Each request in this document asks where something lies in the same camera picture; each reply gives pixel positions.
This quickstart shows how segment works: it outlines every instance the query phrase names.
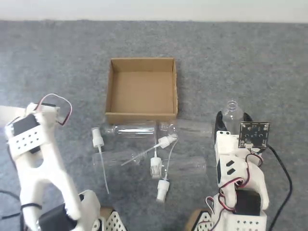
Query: circuit board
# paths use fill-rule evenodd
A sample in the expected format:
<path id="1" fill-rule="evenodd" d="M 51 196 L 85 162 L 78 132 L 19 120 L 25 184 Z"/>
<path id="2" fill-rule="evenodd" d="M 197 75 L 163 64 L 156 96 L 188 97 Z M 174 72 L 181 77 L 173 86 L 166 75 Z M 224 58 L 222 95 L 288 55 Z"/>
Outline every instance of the circuit board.
<path id="1" fill-rule="evenodd" d="M 266 148 L 269 122 L 241 122 L 239 148 Z"/>

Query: robotic arm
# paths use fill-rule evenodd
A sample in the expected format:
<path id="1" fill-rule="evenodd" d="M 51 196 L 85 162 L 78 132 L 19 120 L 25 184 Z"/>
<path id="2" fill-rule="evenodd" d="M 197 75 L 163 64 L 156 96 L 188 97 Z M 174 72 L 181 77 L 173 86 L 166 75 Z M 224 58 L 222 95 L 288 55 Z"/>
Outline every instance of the robotic arm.
<path id="1" fill-rule="evenodd" d="M 26 225 L 33 231 L 102 230 L 100 203 L 93 191 L 77 193 L 67 174 L 54 138 L 59 107 L 31 103 L 22 117 L 5 127 L 10 155 L 21 185 L 20 201 Z M 43 159 L 36 167 L 35 162 Z M 64 204 L 42 214 L 42 196 L 47 183 L 62 193 Z"/>
<path id="2" fill-rule="evenodd" d="M 217 114 L 215 153 L 219 191 L 211 200 L 211 213 L 203 212 L 195 231 L 265 231 L 269 206 L 264 174 L 259 168 L 266 148 L 269 123 L 254 123 L 244 114 L 239 135 L 231 134 Z"/>

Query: open cardboard box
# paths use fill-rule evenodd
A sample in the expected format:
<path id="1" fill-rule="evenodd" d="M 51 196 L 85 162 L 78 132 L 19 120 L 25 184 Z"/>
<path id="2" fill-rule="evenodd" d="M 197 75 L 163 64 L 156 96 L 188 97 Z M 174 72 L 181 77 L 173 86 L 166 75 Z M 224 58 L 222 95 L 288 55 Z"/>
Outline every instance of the open cardboard box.
<path id="1" fill-rule="evenodd" d="M 177 114 L 174 58 L 111 59 L 105 109 L 109 123 L 169 121 Z"/>

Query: white wall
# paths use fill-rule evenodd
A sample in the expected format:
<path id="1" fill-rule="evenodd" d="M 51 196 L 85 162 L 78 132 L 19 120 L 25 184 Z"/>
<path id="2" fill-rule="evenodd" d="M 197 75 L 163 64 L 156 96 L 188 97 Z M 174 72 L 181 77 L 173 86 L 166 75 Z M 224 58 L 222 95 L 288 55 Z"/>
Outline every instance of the white wall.
<path id="1" fill-rule="evenodd" d="M 0 19 L 308 22 L 308 0 L 0 0 Z"/>

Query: wire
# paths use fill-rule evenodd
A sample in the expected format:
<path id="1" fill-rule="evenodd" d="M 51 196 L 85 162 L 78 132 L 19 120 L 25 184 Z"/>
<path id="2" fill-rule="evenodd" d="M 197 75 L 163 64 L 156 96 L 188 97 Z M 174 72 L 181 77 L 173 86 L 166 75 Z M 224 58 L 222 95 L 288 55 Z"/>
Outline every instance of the wire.
<path id="1" fill-rule="evenodd" d="M 10 191 L 0 189 L 0 193 L 7 194 L 7 195 L 13 197 L 14 199 L 16 199 L 17 201 L 20 201 L 19 196 L 17 196 L 16 194 L 14 194 Z"/>
<path id="2" fill-rule="evenodd" d="M 214 228 L 216 228 L 216 226 L 218 225 L 218 223 L 219 223 L 219 221 L 220 221 L 221 214 L 222 214 L 222 211 L 223 211 L 223 210 L 224 210 L 224 208 L 223 208 L 223 209 L 221 209 L 221 211 L 219 212 L 219 217 L 218 217 L 218 219 L 217 219 L 217 221 L 216 221 L 215 225 L 213 226 L 213 228 L 211 228 L 211 229 L 210 229 L 210 231 L 213 231 L 213 230 L 214 230 Z"/>
<path id="3" fill-rule="evenodd" d="M 208 202 L 207 202 L 208 200 L 212 201 L 213 206 L 210 206 L 210 205 L 208 204 Z M 206 205 L 209 207 L 209 209 L 211 210 L 212 215 L 213 215 L 213 214 L 214 214 L 214 209 L 213 209 L 213 207 L 214 207 L 214 198 L 211 197 L 211 196 L 207 196 L 207 197 L 204 199 L 204 202 L 205 202 Z"/>
<path id="4" fill-rule="evenodd" d="M 20 216 L 20 213 L 14 213 L 14 214 L 11 214 L 11 215 L 3 216 L 3 217 L 1 217 L 0 220 L 10 219 L 10 218 L 14 218 L 14 217 L 17 217 L 17 216 Z"/>
<path id="5" fill-rule="evenodd" d="M 44 101 L 48 96 L 51 96 L 51 95 L 56 96 L 56 97 L 58 97 L 59 99 L 62 99 L 62 100 L 64 100 L 64 101 L 66 101 L 66 102 L 69 104 L 69 106 L 70 106 L 70 110 L 69 110 L 67 116 L 65 117 L 64 121 L 63 121 L 63 122 L 59 122 L 59 121 L 58 121 L 58 123 L 59 123 L 61 126 L 64 126 L 64 125 L 67 123 L 68 119 L 70 118 L 70 116 L 71 116 L 71 114 L 72 114 L 72 112 L 73 112 L 73 106 L 72 106 L 72 104 L 70 103 L 70 101 L 68 101 L 66 98 L 64 98 L 64 97 L 62 97 L 62 96 L 59 96 L 59 95 L 57 95 L 57 94 L 54 94 L 54 93 L 49 93 L 49 94 L 45 95 L 45 96 L 38 102 L 38 104 L 37 104 L 37 106 L 34 108 L 34 110 L 40 110 L 40 107 L 41 107 L 43 101 Z"/>
<path id="6" fill-rule="evenodd" d="M 172 147 L 170 149 L 170 152 L 169 152 L 167 168 L 166 168 L 166 173 L 165 173 L 165 180 L 167 180 L 167 175 L 168 175 L 168 171 L 169 171 L 169 163 L 170 163 L 171 154 L 172 154 L 172 151 L 173 151 L 175 145 L 177 144 L 177 142 L 178 142 L 178 139 L 175 140 L 175 142 L 173 143 L 173 145 L 172 145 Z"/>
<path id="7" fill-rule="evenodd" d="M 261 167 L 262 164 L 263 164 L 263 158 L 258 153 L 256 153 L 255 151 L 251 150 L 251 148 L 248 148 L 248 150 L 250 151 L 251 155 L 254 155 L 255 157 L 257 157 L 260 160 L 261 163 L 258 165 L 258 167 Z"/>
<path id="8" fill-rule="evenodd" d="M 12 193 L 12 192 L 10 192 L 10 191 L 0 189 L 0 193 L 7 194 L 7 195 L 11 196 L 12 198 L 14 198 L 14 199 L 20 201 L 19 196 L 17 196 L 16 194 L 14 194 L 14 193 Z M 12 214 L 12 215 L 8 215 L 8 216 L 3 216 L 3 217 L 2 217 L 2 220 L 4 220 L 4 219 L 9 219 L 9 218 L 13 218 L 13 217 L 18 216 L 18 215 L 16 215 L 16 214 Z M 20 217 L 19 217 L 20 231 L 24 231 L 24 226 L 25 226 L 24 216 L 23 216 L 23 213 L 22 213 L 22 212 L 20 212 L 19 215 L 20 215 Z"/>
<path id="9" fill-rule="evenodd" d="M 107 184 L 107 177 L 106 177 L 106 171 L 105 171 L 105 165 L 104 165 L 104 160 L 103 160 L 103 154 L 102 154 L 101 146 L 98 146 L 98 151 L 100 153 L 101 162 L 102 162 L 102 166 L 103 166 L 103 174 L 104 174 L 106 190 L 107 190 L 107 193 L 109 194 L 110 192 L 109 192 L 109 188 L 108 188 L 108 184 Z"/>
<path id="10" fill-rule="evenodd" d="M 290 197 L 291 197 L 291 195 L 292 195 L 293 183 L 292 183 L 292 179 L 291 179 L 291 177 L 290 177 L 290 175 L 289 175 L 288 170 L 287 170 L 286 167 L 284 166 L 282 160 L 280 159 L 280 157 L 279 157 L 278 154 L 276 153 L 275 149 L 273 149 L 269 144 L 268 144 L 268 147 L 269 147 L 269 149 L 273 152 L 273 154 L 275 155 L 275 157 L 276 157 L 276 159 L 278 160 L 278 162 L 279 162 L 281 168 L 283 169 L 285 175 L 287 176 L 288 181 L 289 181 L 289 188 L 290 188 L 290 189 L 289 189 L 289 192 L 288 192 L 288 194 L 287 194 L 287 197 L 285 198 L 285 200 L 283 201 L 282 205 L 281 205 L 280 208 L 278 209 L 278 211 L 277 211 L 277 213 L 276 213 L 276 215 L 275 215 L 273 221 L 271 222 L 271 224 L 270 224 L 270 226 L 269 226 L 269 231 L 272 231 L 273 228 L 274 228 L 274 225 L 275 225 L 275 223 L 276 223 L 276 221 L 277 221 L 277 219 L 278 219 L 278 217 L 279 217 L 279 215 L 280 215 L 280 213 L 282 212 L 282 210 L 283 210 L 285 204 L 289 201 L 289 199 L 290 199 Z"/>

